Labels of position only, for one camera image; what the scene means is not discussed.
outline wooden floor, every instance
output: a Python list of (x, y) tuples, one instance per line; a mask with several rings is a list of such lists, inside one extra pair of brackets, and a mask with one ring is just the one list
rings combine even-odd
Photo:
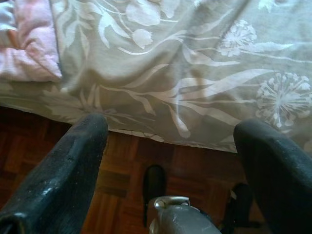
[[(70, 125), (0, 107), (0, 208)], [(229, 189), (245, 181), (235, 154), (177, 146), (110, 133), (97, 187), (82, 234), (145, 234), (142, 179), (151, 164), (162, 165), (168, 195), (184, 195), (217, 225)], [(251, 220), (263, 220), (254, 205)]]

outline fabric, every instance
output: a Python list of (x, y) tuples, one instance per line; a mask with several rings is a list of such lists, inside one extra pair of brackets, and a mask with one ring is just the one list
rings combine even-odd
[(49, 0), (0, 2), (0, 80), (59, 81)]
[(0, 1), (0, 46), (18, 47), (14, 1)]
[(231, 152), (234, 126), (258, 117), (312, 151), (311, 1), (51, 4), (63, 79), (7, 83), (2, 105)]

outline floral pattern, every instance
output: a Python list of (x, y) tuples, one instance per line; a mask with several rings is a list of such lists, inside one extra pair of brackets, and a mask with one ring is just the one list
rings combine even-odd
[(1, 105), (231, 152), (256, 117), (311, 151), (312, 1), (50, 1), (64, 79), (0, 84)]
[(234, 22), (233, 26), (224, 36), (218, 48), (222, 55), (232, 57), (239, 55), (240, 49), (253, 44), (257, 39), (254, 28), (245, 20)]
[(131, 0), (126, 8), (127, 18), (144, 26), (158, 25), (161, 12), (167, 18), (172, 18), (179, 2), (179, 0)]
[(306, 118), (311, 113), (312, 90), (306, 76), (277, 73), (262, 83), (257, 98), (257, 117), (278, 128), (291, 127), (297, 118)]

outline white flower print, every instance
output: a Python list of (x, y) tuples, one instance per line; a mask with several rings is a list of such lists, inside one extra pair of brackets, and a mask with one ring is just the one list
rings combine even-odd
[(126, 14), (129, 21), (144, 26), (158, 25), (161, 12), (172, 18), (179, 4), (180, 0), (130, 0)]
[(290, 127), (296, 118), (311, 113), (312, 92), (309, 78), (293, 73), (277, 73), (261, 84), (257, 93), (261, 117), (278, 128)]
[(240, 49), (246, 47), (257, 39), (254, 28), (244, 20), (235, 21), (230, 30), (224, 36), (218, 51), (224, 55), (232, 57), (239, 55)]

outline gray bedsheet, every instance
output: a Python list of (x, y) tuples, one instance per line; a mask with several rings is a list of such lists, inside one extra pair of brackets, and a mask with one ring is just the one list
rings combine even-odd
[(174, 144), (235, 151), (260, 118), (312, 152), (309, 0), (51, 0), (60, 83), (0, 84), (0, 104)]

